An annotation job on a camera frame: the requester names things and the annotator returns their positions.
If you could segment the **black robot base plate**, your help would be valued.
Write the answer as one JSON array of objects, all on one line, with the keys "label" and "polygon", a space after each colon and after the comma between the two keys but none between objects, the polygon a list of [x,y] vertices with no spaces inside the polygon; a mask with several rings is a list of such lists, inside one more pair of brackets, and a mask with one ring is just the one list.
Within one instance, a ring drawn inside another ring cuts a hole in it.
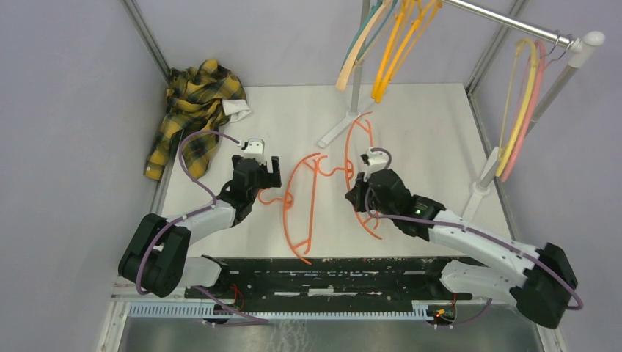
[{"label": "black robot base plate", "polygon": [[440,282],[448,257],[210,258],[220,266],[208,292],[243,312],[406,312],[413,301],[466,301]]}]

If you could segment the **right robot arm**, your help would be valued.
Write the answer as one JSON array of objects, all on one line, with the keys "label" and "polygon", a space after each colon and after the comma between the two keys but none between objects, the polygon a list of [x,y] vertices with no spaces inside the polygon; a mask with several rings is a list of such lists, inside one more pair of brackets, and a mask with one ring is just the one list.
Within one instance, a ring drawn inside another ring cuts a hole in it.
[{"label": "right robot arm", "polygon": [[411,194],[391,169],[366,177],[360,172],[345,194],[355,211],[389,219],[402,233],[454,249],[476,260],[458,260],[427,275],[425,293],[442,299],[468,293],[512,304],[528,320],[556,329],[568,310],[580,310],[577,277],[564,250],[553,243],[538,248],[488,234],[442,203]]}]

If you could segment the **yellow hanger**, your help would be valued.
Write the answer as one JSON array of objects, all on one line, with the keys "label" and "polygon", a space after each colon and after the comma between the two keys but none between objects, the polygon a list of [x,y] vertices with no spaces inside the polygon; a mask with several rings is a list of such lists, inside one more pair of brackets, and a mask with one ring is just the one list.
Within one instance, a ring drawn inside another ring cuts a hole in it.
[{"label": "yellow hanger", "polygon": [[[540,62],[538,46],[535,41],[529,38],[522,38],[515,44],[516,51],[514,54],[511,75],[508,82],[508,90],[505,98],[505,107],[502,115],[501,134],[498,143],[498,165],[495,172],[496,177],[502,177],[503,172],[509,164],[512,152],[518,143],[519,133],[524,124],[527,110],[530,106],[533,90],[535,89],[535,81]],[[526,65],[522,77],[519,94],[517,95],[517,106],[513,115],[513,124],[509,123],[508,115],[510,112],[510,102],[513,97],[514,81],[519,66],[519,59],[524,51],[528,52]]]}]

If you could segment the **beige hanger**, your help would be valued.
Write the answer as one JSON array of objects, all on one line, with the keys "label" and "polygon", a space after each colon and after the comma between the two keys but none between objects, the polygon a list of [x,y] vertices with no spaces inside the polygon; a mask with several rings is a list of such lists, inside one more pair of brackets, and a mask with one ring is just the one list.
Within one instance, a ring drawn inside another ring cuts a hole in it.
[{"label": "beige hanger", "polygon": [[367,55],[376,44],[377,39],[384,33],[384,28],[397,7],[398,1],[377,1],[368,11],[360,24],[344,57],[335,87],[343,92],[354,67]]}]

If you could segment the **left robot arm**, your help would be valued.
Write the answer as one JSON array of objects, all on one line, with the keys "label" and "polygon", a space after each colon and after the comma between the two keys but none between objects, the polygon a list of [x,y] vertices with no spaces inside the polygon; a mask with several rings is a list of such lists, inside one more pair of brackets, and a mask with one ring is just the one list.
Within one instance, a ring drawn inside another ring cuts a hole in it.
[{"label": "left robot arm", "polygon": [[191,267],[206,269],[212,260],[188,258],[189,247],[215,232],[240,224],[252,211],[259,191],[282,185],[280,159],[266,166],[253,158],[232,157],[233,173],[214,204],[173,219],[148,213],[139,222],[117,267],[119,276],[133,282],[138,293],[166,297],[191,284]]}]

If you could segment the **teal hanger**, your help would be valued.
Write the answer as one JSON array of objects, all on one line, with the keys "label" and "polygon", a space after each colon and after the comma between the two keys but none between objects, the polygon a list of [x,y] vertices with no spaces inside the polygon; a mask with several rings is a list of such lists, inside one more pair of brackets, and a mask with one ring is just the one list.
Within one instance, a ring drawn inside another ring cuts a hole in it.
[{"label": "teal hanger", "polygon": [[365,58],[365,55],[375,44],[377,37],[382,33],[388,19],[396,8],[398,1],[377,1],[369,10],[367,16],[354,35],[351,44],[344,57],[342,68],[356,52],[353,65]]}]

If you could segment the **pink hanger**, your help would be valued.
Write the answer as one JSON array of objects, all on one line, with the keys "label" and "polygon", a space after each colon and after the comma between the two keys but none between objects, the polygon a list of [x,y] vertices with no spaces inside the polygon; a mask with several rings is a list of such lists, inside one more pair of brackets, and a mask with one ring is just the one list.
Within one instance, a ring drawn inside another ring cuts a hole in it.
[{"label": "pink hanger", "polygon": [[526,115],[524,124],[522,126],[521,132],[519,133],[517,146],[512,152],[512,155],[509,160],[509,164],[507,168],[505,169],[505,171],[503,172],[502,177],[499,177],[499,179],[502,182],[507,181],[507,179],[510,177],[511,172],[513,171],[513,168],[515,167],[515,164],[518,160],[520,152],[522,151],[524,140],[527,135],[527,127],[530,124],[533,114],[535,112],[535,107],[538,103],[539,95],[541,92],[541,85],[543,82],[544,72],[546,71],[546,68],[547,68],[547,63],[545,59],[546,45],[544,44],[542,40],[535,40],[535,43],[538,46],[538,53],[540,55],[540,62],[539,62],[538,72],[537,72],[536,81],[535,81],[535,89],[533,90],[533,95],[531,97],[530,106],[527,110],[527,115]]}]

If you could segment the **amber hanger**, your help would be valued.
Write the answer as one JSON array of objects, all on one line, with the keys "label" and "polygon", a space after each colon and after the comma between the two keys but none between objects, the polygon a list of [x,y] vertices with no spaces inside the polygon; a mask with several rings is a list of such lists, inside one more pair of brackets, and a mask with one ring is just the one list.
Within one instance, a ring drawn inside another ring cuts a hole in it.
[{"label": "amber hanger", "polygon": [[382,102],[389,84],[443,6],[440,0],[395,3],[397,9],[389,10],[388,16],[394,20],[393,27],[370,93],[375,103]]},{"label": "amber hanger", "polygon": [[401,2],[372,88],[371,98],[375,103],[382,101],[389,83],[398,70],[399,60],[405,54],[407,44],[420,25],[421,10],[422,2],[419,0]]}]

